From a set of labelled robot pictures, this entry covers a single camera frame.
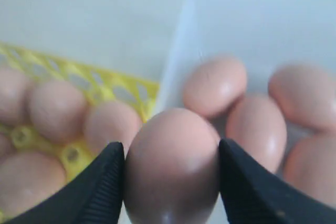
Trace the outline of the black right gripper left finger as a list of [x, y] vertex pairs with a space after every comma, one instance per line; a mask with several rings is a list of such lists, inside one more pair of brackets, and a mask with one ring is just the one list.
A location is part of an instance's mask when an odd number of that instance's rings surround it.
[[113, 142], [63, 189], [7, 223], [118, 223], [123, 180], [123, 145]]

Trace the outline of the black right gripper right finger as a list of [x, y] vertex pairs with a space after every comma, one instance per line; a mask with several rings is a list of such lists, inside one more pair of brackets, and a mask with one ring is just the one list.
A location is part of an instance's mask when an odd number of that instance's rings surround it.
[[219, 143], [220, 195], [229, 223], [335, 223], [335, 210], [283, 182], [233, 140]]

